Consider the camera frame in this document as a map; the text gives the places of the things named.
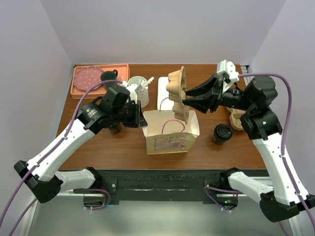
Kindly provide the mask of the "single cardboard cup carrier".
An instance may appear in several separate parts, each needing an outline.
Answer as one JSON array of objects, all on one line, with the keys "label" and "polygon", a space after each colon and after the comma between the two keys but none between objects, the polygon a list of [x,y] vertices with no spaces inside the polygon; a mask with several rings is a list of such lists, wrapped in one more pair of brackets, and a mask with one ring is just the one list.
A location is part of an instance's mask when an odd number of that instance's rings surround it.
[{"label": "single cardboard cup carrier", "polygon": [[189,120],[189,107],[183,103],[186,100],[187,79],[184,66],[180,70],[168,74],[168,84],[166,90],[169,100],[174,102],[172,111],[174,118],[183,121],[185,124]]}]

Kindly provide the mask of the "dark brown coffee cup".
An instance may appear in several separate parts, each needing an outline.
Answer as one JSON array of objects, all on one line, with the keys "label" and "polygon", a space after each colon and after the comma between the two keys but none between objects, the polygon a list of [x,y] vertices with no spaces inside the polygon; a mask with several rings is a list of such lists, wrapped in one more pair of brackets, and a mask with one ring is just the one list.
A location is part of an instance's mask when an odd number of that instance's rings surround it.
[{"label": "dark brown coffee cup", "polygon": [[220,134],[217,134],[217,133],[214,133],[213,134],[213,142],[216,144],[216,145],[222,145],[223,143],[227,142],[228,140],[230,140],[231,138],[231,135],[230,134],[227,134],[227,135],[220,135]]}]

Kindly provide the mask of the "black coffee cup stack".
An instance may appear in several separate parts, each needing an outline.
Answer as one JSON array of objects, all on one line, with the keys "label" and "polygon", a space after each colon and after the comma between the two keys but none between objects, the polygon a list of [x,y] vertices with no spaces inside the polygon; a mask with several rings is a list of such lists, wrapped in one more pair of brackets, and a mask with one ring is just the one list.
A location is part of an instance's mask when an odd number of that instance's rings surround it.
[{"label": "black coffee cup stack", "polygon": [[119,133],[121,131],[121,128],[122,127],[120,123],[113,123],[108,127],[108,129],[110,130],[112,134]]}]

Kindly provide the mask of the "pink cakes paper bag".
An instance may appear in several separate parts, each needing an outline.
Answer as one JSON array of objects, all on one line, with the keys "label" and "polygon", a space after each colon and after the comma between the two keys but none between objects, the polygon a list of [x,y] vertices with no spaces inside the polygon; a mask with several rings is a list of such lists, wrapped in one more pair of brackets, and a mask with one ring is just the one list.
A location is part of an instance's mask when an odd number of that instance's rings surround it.
[{"label": "pink cakes paper bag", "polygon": [[174,117],[172,106],[168,98],[163,98],[156,110],[143,113],[148,123],[142,128],[148,155],[188,152],[200,135],[195,111],[189,111],[185,122]]}]

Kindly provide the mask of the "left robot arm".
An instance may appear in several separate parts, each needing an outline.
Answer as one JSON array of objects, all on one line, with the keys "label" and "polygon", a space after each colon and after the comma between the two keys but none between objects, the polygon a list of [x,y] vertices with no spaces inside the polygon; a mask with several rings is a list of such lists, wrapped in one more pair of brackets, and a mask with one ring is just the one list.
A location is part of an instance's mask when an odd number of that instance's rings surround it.
[{"label": "left robot arm", "polygon": [[129,128],[147,126],[132,86],[112,86],[103,97],[76,108],[74,118],[49,146],[29,161],[17,162],[14,169],[40,203],[67,190],[96,193],[103,185],[97,170],[61,172],[59,168],[82,144],[115,123]]}]

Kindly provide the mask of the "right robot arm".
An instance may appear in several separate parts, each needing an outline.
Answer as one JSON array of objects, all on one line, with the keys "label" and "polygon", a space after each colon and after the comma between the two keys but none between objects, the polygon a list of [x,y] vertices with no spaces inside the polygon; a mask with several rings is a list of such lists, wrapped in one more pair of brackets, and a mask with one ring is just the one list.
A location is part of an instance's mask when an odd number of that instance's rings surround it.
[{"label": "right robot arm", "polygon": [[231,168],[220,174],[220,191],[247,195],[259,204],[269,221],[280,222],[309,211],[315,206],[315,197],[305,189],[289,158],[285,147],[287,126],[281,126],[270,108],[278,95],[275,77],[276,74],[251,74],[251,81],[242,90],[236,83],[224,89],[227,77],[213,74],[186,91],[184,104],[201,113],[214,112],[219,106],[244,111],[241,125],[260,153],[272,185],[264,185]]}]

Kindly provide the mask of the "black coffee lid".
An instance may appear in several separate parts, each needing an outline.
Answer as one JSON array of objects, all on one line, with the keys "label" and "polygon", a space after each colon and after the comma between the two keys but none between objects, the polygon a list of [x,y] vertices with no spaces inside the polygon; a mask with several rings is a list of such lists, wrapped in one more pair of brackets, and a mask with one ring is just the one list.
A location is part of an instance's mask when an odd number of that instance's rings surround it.
[{"label": "black coffee lid", "polygon": [[232,137],[232,129],[230,126],[226,124],[219,124],[215,127],[214,133],[220,134],[220,135],[227,135],[230,134]]}]

